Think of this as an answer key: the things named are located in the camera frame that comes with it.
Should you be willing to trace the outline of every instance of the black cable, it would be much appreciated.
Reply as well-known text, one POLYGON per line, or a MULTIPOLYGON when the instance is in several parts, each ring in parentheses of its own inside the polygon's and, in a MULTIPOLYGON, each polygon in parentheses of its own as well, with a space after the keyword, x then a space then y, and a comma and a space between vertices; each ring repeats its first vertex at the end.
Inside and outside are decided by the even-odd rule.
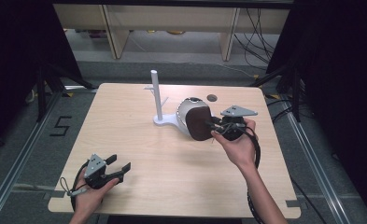
POLYGON ((325 218, 323 218, 323 216, 319 213, 317 208, 314 206, 314 204, 311 202, 311 200, 309 200, 308 196, 304 193, 303 189, 299 186, 299 184, 297 184, 297 182, 293 179, 293 177, 291 177, 291 175, 290 175, 290 180, 297 187, 297 189, 302 193, 302 195, 305 197, 305 199, 308 201, 308 203, 311 205, 311 207, 317 213, 317 215, 320 218, 320 220, 322 221, 322 223, 326 224, 327 222, 326 222, 325 218))
POLYGON ((236 36, 236 34, 234 34, 236 40, 238 41, 238 43, 241 45, 241 47, 251 53, 253 56, 255 56, 256 58, 260 59, 261 61, 263 61, 264 63, 269 63, 267 59, 264 59, 260 54, 256 53, 255 51, 253 51, 252 49, 249 49, 247 46, 248 44, 244 45, 244 43, 242 43, 242 41, 238 38, 238 36, 236 36))
POLYGON ((260 29, 260 36, 261 36, 261 40, 263 43, 265 43, 266 45, 268 45, 268 47, 270 47, 271 49, 274 49, 273 46, 271 46, 262 36, 262 29, 261 29, 261 21, 260 21, 260 17, 261 17, 261 8, 258 8, 258 20, 259 20, 259 29, 260 29))
POLYGON ((248 60, 247 60, 247 51, 245 50, 245 52, 244 52, 244 57, 245 57, 245 61, 247 62, 247 64, 249 64, 249 66, 251 66, 251 67, 254 67, 254 68, 258 68, 258 69, 261 69, 261 70, 267 70, 267 69, 265 69, 265 68, 262 68, 262 67, 258 67, 258 66, 255 66, 255 65, 253 65, 253 64, 251 64, 248 60))
POLYGON ((96 220, 95 220, 95 223, 98 224, 99 223, 99 219, 101 218, 101 214, 98 214, 96 216, 96 220))
MULTIPOLYGON (((241 128, 238 128, 238 130, 241 131, 242 133, 244 133, 246 136, 248 136, 249 139, 252 141, 253 146, 255 147, 255 166, 256 166, 256 169, 258 169, 259 164, 260 164, 260 157, 261 157, 260 145, 259 145, 259 142, 257 140, 257 135, 254 132, 254 130, 249 128, 249 127, 246 127, 246 128, 251 130, 253 135, 248 133, 246 130, 241 129, 241 128)), ((247 204, 249 205, 250 212, 252 213, 252 215, 256 219, 256 221, 259 224, 264 224, 264 221, 262 221, 261 217, 259 216, 259 214, 257 213, 257 211, 255 209, 255 206, 252 202, 252 199, 250 198, 249 192, 247 192, 247 204)))
POLYGON ((253 46, 256 46, 257 48, 259 49, 262 49, 264 50, 265 54, 267 55, 267 58, 270 60, 271 59, 271 55, 270 55, 270 50, 268 50, 268 48, 266 48, 265 44, 267 44, 268 46, 270 46, 272 49, 274 49, 270 44, 268 44, 268 42, 264 39, 264 37, 262 36, 262 29, 261 29, 261 10, 258 8, 258 20, 256 22, 256 25, 254 23, 254 21, 252 20, 252 17, 250 16, 250 13, 249 13, 249 10, 247 9, 247 15, 250 19, 250 22, 252 23, 252 26, 253 26, 253 34, 252 36, 250 37, 250 39, 248 40, 250 43, 251 43, 251 39, 252 37, 256 34, 258 39, 261 41, 261 44, 262 44, 262 48, 257 46, 257 45, 254 45, 253 43, 251 43, 253 46))
POLYGON ((282 102, 291 102, 291 100, 277 100, 277 101, 273 101, 271 103, 268 103, 267 106, 274 105, 276 103, 282 103, 282 102))
POLYGON ((308 118, 308 119, 315 119, 314 118, 314 116, 308 116, 308 115, 306 115, 306 114, 304 114, 304 113, 299 113, 301 116, 303 116, 303 117, 306 117, 306 118, 308 118))
POLYGON ((86 186, 87 184, 83 184, 80 187, 76 188, 75 190, 81 189, 82 187, 86 186))
POLYGON ((223 123, 214 122, 214 123, 217 123, 219 127, 217 128, 216 126, 213 126, 212 129, 215 130, 218 134, 224 135, 224 134, 228 133, 229 131, 237 130, 241 133, 244 133, 247 137, 249 137, 249 139, 252 141, 254 149, 255 149, 255 166, 256 166, 256 169, 259 168, 260 158, 261 158, 261 148, 260 148, 260 145, 259 145, 259 141, 257 140, 258 136, 254 132, 254 130, 249 128, 248 126, 246 126, 245 128, 244 127, 238 127, 236 125, 236 123, 234 123, 234 122, 223 122, 223 123))
POLYGON ((282 110, 277 115, 272 117, 273 123, 275 123, 277 120, 281 119, 283 116, 287 115, 289 112, 291 112, 292 106, 282 110))
POLYGON ((247 39, 247 41, 253 46, 253 47, 255 47, 256 49, 262 49, 262 50, 264 50, 262 47, 260 47, 260 46, 257 46, 257 45, 255 45, 254 43, 252 43, 251 42, 251 38, 247 38, 247 34, 244 34, 244 37, 247 39))
MULTIPOLYGON (((78 170, 78 174, 76 175, 76 178, 75 178, 75 182, 73 183, 73 188, 71 189, 71 191, 75 191, 76 190, 76 185, 78 184, 78 178, 80 177, 80 174, 81 174, 81 171, 86 167, 88 166, 88 163, 90 161, 86 161, 81 167, 80 169, 78 170)), ((76 197, 70 197, 70 203, 72 204, 72 207, 73 207, 73 211, 76 210, 76 197)))

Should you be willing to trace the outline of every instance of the wire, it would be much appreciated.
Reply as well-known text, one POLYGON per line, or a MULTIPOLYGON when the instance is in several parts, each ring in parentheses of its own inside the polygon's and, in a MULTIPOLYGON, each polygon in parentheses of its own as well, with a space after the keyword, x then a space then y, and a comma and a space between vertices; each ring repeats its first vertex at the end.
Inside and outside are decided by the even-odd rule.
POLYGON ((216 133, 220 135, 224 135, 226 132, 228 132, 233 127, 233 123, 226 123, 222 124, 218 127, 216 133))
POLYGON ((221 67, 225 67, 225 68, 230 69, 230 70, 233 70, 233 71, 244 73, 245 75, 247 75, 249 77, 253 77, 253 78, 255 77, 254 75, 250 75, 250 74, 246 73, 244 70, 241 70, 241 69, 231 68, 229 66, 226 66, 226 65, 220 64, 220 63, 216 63, 216 65, 221 66, 221 67))
POLYGON ((257 22, 256 22, 256 25, 255 25, 255 22, 252 20, 252 17, 250 16, 250 13, 249 13, 249 10, 247 9, 247 16, 249 17, 250 19, 250 23, 252 23, 252 26, 253 26, 253 34, 252 36, 250 37, 250 39, 248 39, 248 42, 251 43, 254 47, 258 48, 258 49, 263 49, 264 52, 265 52, 265 55, 267 55, 267 58, 268 60, 271 59, 271 54, 273 53, 272 51, 270 51, 265 45, 268 45, 271 49, 274 49, 273 46, 271 46, 265 39, 264 37, 262 36, 262 29, 261 29, 261 9, 258 8, 258 19, 257 19, 257 22), (255 44, 253 44, 251 42, 252 38, 254 35, 257 35, 258 39, 261 41, 261 44, 262 44, 262 47, 259 47, 255 44))
POLYGON ((297 184, 297 182, 293 179, 293 177, 291 177, 291 175, 290 175, 290 180, 297 187, 297 189, 302 193, 302 195, 305 197, 305 199, 308 201, 308 203, 311 205, 311 207, 317 213, 317 215, 320 218, 320 220, 322 221, 322 223, 326 224, 327 222, 326 222, 325 218, 319 213, 317 208, 314 206, 314 204, 311 202, 311 200, 309 200, 308 196, 304 193, 303 189, 299 186, 299 184, 297 184))
POLYGON ((100 219, 100 217, 101 217, 101 214, 96 215, 96 220, 95 220, 95 223, 96 223, 96 224, 98 224, 98 223, 99 223, 99 219, 100 219))
POLYGON ((304 107, 304 108, 301 108, 300 110, 304 110, 304 111, 309 110, 309 113, 307 112, 306 114, 300 112, 300 115, 302 115, 303 117, 306 117, 306 118, 309 118, 309 119, 314 119, 315 118, 315 115, 314 115, 314 113, 312 113, 312 110, 311 110, 310 107, 304 107))
POLYGON ((275 115, 274 117, 272 117, 272 121, 273 123, 275 123, 277 120, 281 119, 283 116, 287 115, 289 112, 291 112, 292 106, 282 110, 281 112, 279 112, 277 115, 275 115))
POLYGON ((239 129, 239 131, 241 131, 242 133, 244 133, 247 137, 249 137, 249 139, 252 141, 254 147, 255 147, 255 154, 256 154, 256 158, 255 158, 255 165, 256 165, 256 169, 259 168, 259 164, 260 164, 260 158, 261 158, 261 150, 260 150, 260 145, 258 142, 258 136, 256 135, 255 131, 253 131, 253 129, 249 128, 247 126, 247 129, 251 130, 253 135, 248 133, 246 130, 242 130, 239 129))
POLYGON ((76 190, 81 189, 82 187, 86 186, 87 184, 83 184, 80 187, 76 188, 76 190))
POLYGON ((264 59, 260 54, 256 53, 255 51, 253 51, 252 49, 248 48, 248 44, 247 43, 246 45, 244 43, 242 43, 242 41, 238 38, 238 36, 236 36, 236 34, 234 34, 234 37, 236 38, 236 40, 238 41, 238 43, 241 45, 241 47, 251 53, 253 56, 255 56, 256 58, 260 59, 261 61, 263 61, 264 63, 269 63, 267 59, 264 59))
POLYGON ((271 103, 268 103, 267 106, 274 105, 276 103, 282 103, 282 102, 291 102, 291 100, 277 100, 277 101, 273 101, 271 103))
POLYGON ((61 177, 60 178, 60 185, 62 187, 62 189, 64 190, 64 192, 67 193, 67 195, 70 195, 71 191, 69 190, 69 186, 67 186, 67 182, 66 182, 66 179, 64 177, 61 177))
POLYGON ((255 206, 253 205, 252 199, 250 198, 249 192, 247 193, 247 204, 249 205, 250 211, 252 212, 253 217, 259 224, 264 224, 264 221, 260 218, 257 213, 255 206))

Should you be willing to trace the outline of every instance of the hand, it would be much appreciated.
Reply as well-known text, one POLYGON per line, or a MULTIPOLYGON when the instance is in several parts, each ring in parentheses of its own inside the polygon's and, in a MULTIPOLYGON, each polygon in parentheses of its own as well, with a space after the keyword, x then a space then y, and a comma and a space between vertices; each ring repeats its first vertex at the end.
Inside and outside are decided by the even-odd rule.
MULTIPOLYGON (((244 119, 247 127, 255 131, 256 122, 251 119, 244 119)), ((250 129, 246 129, 249 134, 254 134, 250 129)), ((230 161, 240 170, 245 167, 254 166, 255 147, 248 136, 242 134, 239 138, 229 141, 223 135, 213 131, 213 137, 223 146, 230 161)))
MULTIPOLYGON (((81 171, 75 188, 86 184, 84 180, 85 170, 86 168, 81 171)), ((87 188, 87 191, 76 196, 76 211, 70 223, 85 223, 91 214, 99 207, 104 196, 116 186, 117 183, 119 183, 119 179, 115 178, 107 182, 100 189, 92 189, 87 185, 83 186, 82 188, 87 188)))

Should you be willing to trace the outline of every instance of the floor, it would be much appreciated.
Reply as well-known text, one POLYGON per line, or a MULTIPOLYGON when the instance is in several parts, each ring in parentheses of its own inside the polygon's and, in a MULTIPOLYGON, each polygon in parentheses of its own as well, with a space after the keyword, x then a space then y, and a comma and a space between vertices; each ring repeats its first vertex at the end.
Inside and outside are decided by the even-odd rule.
MULTIPOLYGON (((265 60, 246 54, 237 41, 239 39, 243 43, 247 43, 247 37, 250 37, 250 35, 244 36, 243 34, 237 35, 237 39, 233 42, 231 58, 228 62, 224 62, 221 59, 218 34, 187 32, 182 35, 171 35, 165 31, 132 31, 121 58, 115 60, 112 58, 110 47, 105 38, 90 38, 87 32, 78 33, 75 30, 67 30, 65 33, 78 62, 212 64, 220 66, 220 68, 235 70, 243 77, 253 77, 254 75, 248 70, 240 68, 242 66, 254 66, 264 69, 266 67, 264 61, 268 60, 264 49, 251 47, 265 60)), ((264 38, 269 45, 275 46, 278 35, 264 35, 264 38)), ((253 42, 256 46, 262 46, 262 42, 259 41, 257 36, 253 37, 253 42)), ((265 93, 274 95, 276 93, 274 86, 274 84, 265 85, 265 93)), ((56 105, 55 113, 67 113, 67 107, 72 106, 72 104, 73 106, 87 108, 90 106, 91 98, 93 98, 93 94, 78 95, 75 102, 67 102, 63 98, 56 105)), ((276 115, 283 106, 287 105, 270 105, 270 114, 272 116, 276 115)), ((304 110, 306 111, 302 111, 304 114, 303 121, 296 128, 293 126, 297 123, 294 122, 291 115, 290 117, 287 115, 275 123, 281 146, 289 146, 283 148, 289 172, 292 176, 295 176, 297 182, 302 183, 300 186, 305 192, 304 194, 295 187, 297 197, 301 202, 303 216, 297 220, 289 220, 289 223, 321 223, 305 196, 310 198, 313 204, 318 207, 318 211, 325 217, 327 223, 367 223, 367 209, 363 205, 360 196, 350 183, 344 169, 339 165, 338 158, 332 156, 332 149, 330 149, 327 139, 322 135, 316 121, 306 119, 306 117, 311 116, 311 112, 308 108, 304 110), (300 130, 304 130, 302 136, 310 137, 309 141, 292 140, 291 137, 287 137, 300 136, 300 130), (319 158, 320 162, 313 159, 312 153, 315 153, 315 158, 319 158), (326 187, 321 186, 322 176, 319 177, 319 175, 314 174, 316 169, 320 169, 321 173, 324 172, 328 177, 326 187), (332 194, 335 194, 338 199, 337 202, 325 200, 327 197, 324 189, 327 188, 332 191, 332 194), (341 206, 343 210, 337 209, 336 211, 332 206, 339 202, 343 203, 341 206)), ((43 223, 64 223, 71 217, 70 214, 55 215, 49 213, 47 199, 50 197, 55 183, 51 180, 48 181, 47 176, 59 176, 62 171, 63 167, 55 167, 55 163, 66 158, 69 151, 60 150, 58 146, 73 146, 75 136, 77 136, 80 128, 80 121, 85 119, 86 111, 82 111, 77 115, 78 126, 71 127, 71 131, 74 132, 72 137, 66 136, 55 141, 54 151, 34 150, 29 152, 32 155, 22 164, 22 167, 18 170, 11 170, 11 167, 15 167, 15 164, 13 164, 15 159, 21 155, 21 147, 19 146, 26 146, 32 130, 39 128, 34 124, 34 118, 27 116, 28 114, 35 114, 35 112, 36 106, 28 104, 15 121, 15 127, 19 128, 12 128, 5 134, 9 141, 3 147, 16 149, 0 150, 0 184, 6 182, 5 177, 11 172, 18 172, 19 176, 15 179, 17 183, 0 211, 0 223, 38 222, 40 218, 44 218, 43 223), (34 174, 30 172, 33 170, 41 172, 34 174), (37 179, 38 181, 29 182, 29 179, 37 179)), ((41 137, 36 140, 35 144, 38 148, 46 148, 47 150, 50 148, 50 146, 43 145, 44 141, 41 137)), ((107 217, 92 217, 89 223, 107 223, 107 217)), ((243 223, 254 222, 245 219, 243 223)))

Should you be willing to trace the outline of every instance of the gray carpet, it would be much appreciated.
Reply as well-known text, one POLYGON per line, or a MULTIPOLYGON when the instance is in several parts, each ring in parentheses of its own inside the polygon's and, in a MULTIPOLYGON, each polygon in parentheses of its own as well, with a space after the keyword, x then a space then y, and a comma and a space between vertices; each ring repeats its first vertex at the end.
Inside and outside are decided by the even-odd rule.
MULTIPOLYGON (((95 85, 104 82, 150 83, 149 71, 151 69, 158 70, 162 84, 246 86, 254 81, 252 75, 257 74, 261 77, 264 75, 263 70, 248 66, 226 68, 214 64, 81 62, 78 65, 84 79, 95 85)), ((76 85, 68 79, 64 79, 64 83, 76 85)), ((274 94, 276 83, 277 78, 264 84, 262 86, 264 93, 274 94)), ((58 101, 18 179, 16 188, 9 195, 0 213, 0 223, 68 223, 71 215, 55 214, 48 210, 49 189, 52 189, 58 182, 93 97, 94 93, 74 93, 72 97, 62 97, 58 101), (63 119, 63 123, 60 123, 69 126, 69 129, 65 136, 52 136, 63 132, 54 127, 60 116, 71 117, 71 119, 63 119)), ((270 105, 271 117, 283 109, 281 103, 270 105)), ((35 125, 36 110, 36 102, 23 106, 21 113, 4 136, 6 144, 0 147, 0 183, 35 125)), ((340 196, 349 218, 352 223, 367 223, 367 209, 339 161, 332 157, 332 149, 323 136, 316 119, 312 118, 308 105, 301 105, 301 112, 303 113, 301 115, 302 125, 311 143, 315 146, 318 158, 340 196)), ((275 130, 290 175, 308 195, 327 223, 335 223, 332 212, 286 116, 275 123, 275 130)), ((289 220, 289 223, 320 223, 318 215, 309 202, 297 188, 295 190, 301 203, 302 216, 289 220)), ((97 215, 94 215, 89 221, 89 223, 106 222, 107 216, 97 215)), ((246 223, 255 222, 249 219, 246 220, 246 223)))

